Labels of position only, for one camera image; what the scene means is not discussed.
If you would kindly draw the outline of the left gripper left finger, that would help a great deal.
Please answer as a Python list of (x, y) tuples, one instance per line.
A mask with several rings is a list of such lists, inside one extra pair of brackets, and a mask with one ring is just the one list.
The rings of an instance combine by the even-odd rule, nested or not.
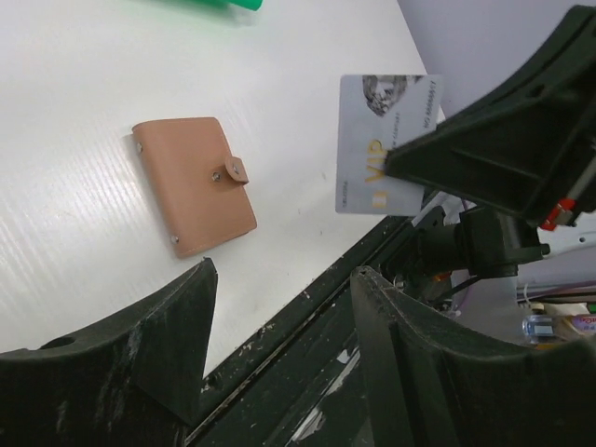
[(5, 446), (181, 446), (200, 418), (218, 275), (202, 260), (112, 316), (1, 356)]

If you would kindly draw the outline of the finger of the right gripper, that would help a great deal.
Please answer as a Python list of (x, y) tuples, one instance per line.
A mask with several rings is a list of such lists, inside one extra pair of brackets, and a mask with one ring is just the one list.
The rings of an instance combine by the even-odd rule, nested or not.
[(388, 152), (389, 177), (544, 225), (595, 210), (595, 9), (574, 6), (509, 79)]

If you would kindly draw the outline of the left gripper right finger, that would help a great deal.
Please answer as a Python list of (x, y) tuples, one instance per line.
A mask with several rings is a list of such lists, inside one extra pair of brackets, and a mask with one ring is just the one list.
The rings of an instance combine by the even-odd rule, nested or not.
[(350, 278), (378, 446), (591, 446), (595, 342), (547, 350), (476, 332), (363, 266)]

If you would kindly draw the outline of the silver VIP credit card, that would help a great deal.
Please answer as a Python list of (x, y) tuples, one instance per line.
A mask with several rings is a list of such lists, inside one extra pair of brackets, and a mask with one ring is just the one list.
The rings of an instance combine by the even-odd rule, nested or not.
[(388, 152), (437, 126), (438, 74), (346, 74), (340, 81), (335, 210), (412, 217), (424, 188), (385, 175)]

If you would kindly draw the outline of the tan leather card holder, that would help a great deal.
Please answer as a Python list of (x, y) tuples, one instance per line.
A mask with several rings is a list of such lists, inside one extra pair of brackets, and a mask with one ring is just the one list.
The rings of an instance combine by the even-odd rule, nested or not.
[(241, 158), (214, 117), (145, 121), (132, 128), (174, 252), (186, 258), (257, 227)]

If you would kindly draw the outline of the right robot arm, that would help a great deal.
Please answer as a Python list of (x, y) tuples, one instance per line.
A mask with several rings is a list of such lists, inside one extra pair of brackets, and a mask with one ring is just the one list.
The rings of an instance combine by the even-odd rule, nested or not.
[(416, 270), (516, 275), (549, 254), (542, 230), (595, 210), (595, 10), (571, 7), (500, 86), (386, 155), (390, 178), (472, 203), (426, 230)]

